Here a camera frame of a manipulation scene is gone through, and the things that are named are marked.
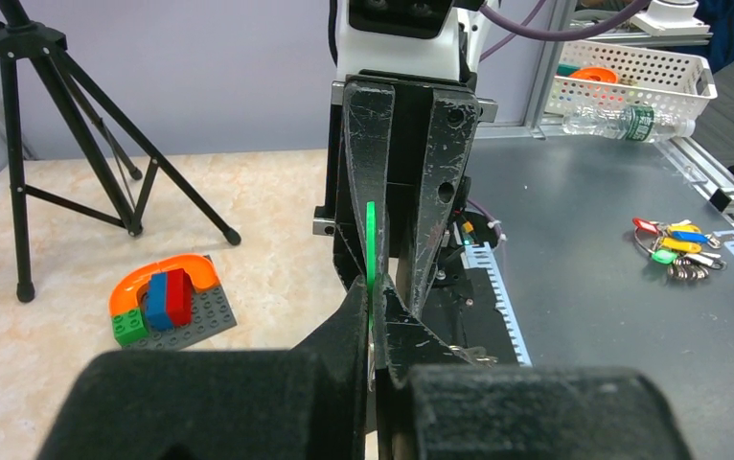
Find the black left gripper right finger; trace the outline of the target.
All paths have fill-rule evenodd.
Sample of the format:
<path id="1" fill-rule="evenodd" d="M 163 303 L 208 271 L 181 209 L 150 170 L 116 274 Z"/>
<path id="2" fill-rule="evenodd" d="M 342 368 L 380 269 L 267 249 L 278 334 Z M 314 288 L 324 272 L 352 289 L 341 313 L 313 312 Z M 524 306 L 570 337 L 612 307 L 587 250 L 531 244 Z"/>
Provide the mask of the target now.
<path id="1" fill-rule="evenodd" d="M 624 367 L 470 363 L 374 282 L 382 459 L 688 459 L 659 388 Z"/>

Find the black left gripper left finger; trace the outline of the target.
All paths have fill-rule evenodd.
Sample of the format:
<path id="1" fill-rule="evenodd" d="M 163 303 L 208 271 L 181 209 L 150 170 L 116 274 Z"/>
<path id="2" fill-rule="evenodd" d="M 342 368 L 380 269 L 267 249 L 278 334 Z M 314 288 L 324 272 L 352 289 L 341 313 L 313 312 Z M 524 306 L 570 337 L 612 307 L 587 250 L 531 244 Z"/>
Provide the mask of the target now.
<path id="1" fill-rule="evenodd" d="M 42 459 L 360 459 L 368 290 L 288 350 L 116 351 L 80 373 Z"/>

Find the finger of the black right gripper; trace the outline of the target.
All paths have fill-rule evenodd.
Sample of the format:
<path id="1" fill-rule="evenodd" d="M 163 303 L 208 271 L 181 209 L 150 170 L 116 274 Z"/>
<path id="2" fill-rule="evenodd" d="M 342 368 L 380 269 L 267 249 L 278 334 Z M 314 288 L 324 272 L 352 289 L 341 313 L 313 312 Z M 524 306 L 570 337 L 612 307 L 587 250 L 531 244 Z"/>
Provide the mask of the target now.
<path id="1" fill-rule="evenodd" d="M 412 173 L 412 206 L 399 260 L 399 294 L 420 318 L 434 264 L 465 172 L 479 102 L 465 88 L 435 87 L 427 112 L 421 165 Z"/>
<path id="2" fill-rule="evenodd" d="M 365 273 L 366 205 L 376 209 L 376 265 L 388 268 L 387 175 L 395 90 L 378 80 L 346 83 L 342 105 L 341 282 L 349 289 Z"/>

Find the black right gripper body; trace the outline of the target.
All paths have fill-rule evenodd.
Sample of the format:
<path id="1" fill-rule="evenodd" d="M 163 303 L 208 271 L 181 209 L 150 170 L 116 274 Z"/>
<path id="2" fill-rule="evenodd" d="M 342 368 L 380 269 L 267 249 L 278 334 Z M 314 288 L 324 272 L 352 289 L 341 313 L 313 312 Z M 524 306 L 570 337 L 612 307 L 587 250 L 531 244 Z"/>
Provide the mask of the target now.
<path id="1" fill-rule="evenodd" d="M 421 149 L 423 147 L 424 130 L 427 125 L 425 119 L 429 105 L 431 104 L 431 90 L 435 87 L 456 87 L 458 89 L 468 89 L 473 94 L 474 91 L 461 84 L 365 75 L 357 75 L 344 82 L 334 84 L 325 202 L 323 205 L 317 207 L 314 212 L 314 231 L 319 235 L 333 237 L 333 266 L 340 280 L 341 254 L 343 252 L 341 248 L 341 171 L 344 163 L 342 159 L 342 105 L 344 87 L 346 83 L 354 79 L 383 81 L 392 85 L 395 90 L 388 160 L 386 206 L 389 217 L 388 230 L 390 238 L 388 263 L 392 258 L 398 261 L 395 286 L 399 293 L 399 260 L 401 258 L 404 232 L 407 228 L 412 206 L 412 173 L 421 165 Z M 480 99 L 478 97 L 476 99 L 479 102 L 477 129 L 480 123 L 494 118 L 496 104 L 492 100 Z M 452 211 L 456 204 L 456 199 L 464 193 L 465 183 L 465 173 L 463 173 L 455 195 Z"/>

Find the green key tag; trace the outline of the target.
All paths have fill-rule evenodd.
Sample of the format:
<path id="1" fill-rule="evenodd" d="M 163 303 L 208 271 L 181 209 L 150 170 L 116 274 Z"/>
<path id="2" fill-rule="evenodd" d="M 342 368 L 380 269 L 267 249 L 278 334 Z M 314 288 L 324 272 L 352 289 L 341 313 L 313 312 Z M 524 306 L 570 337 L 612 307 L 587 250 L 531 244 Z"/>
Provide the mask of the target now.
<path id="1" fill-rule="evenodd" d="M 368 296 L 368 327 L 374 326 L 373 292 L 377 277 L 377 214 L 376 203 L 368 201 L 365 209 L 365 269 Z"/>

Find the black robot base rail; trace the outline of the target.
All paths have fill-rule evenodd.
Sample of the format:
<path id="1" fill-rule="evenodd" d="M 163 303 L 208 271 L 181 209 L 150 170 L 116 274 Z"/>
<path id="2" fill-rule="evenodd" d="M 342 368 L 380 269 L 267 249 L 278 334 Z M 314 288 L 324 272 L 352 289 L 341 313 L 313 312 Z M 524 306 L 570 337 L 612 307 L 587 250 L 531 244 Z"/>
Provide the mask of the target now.
<path id="1" fill-rule="evenodd" d="M 423 323 L 479 366 L 533 365 L 497 260 L 507 242 L 499 219 L 466 193 L 458 197 L 423 310 Z"/>

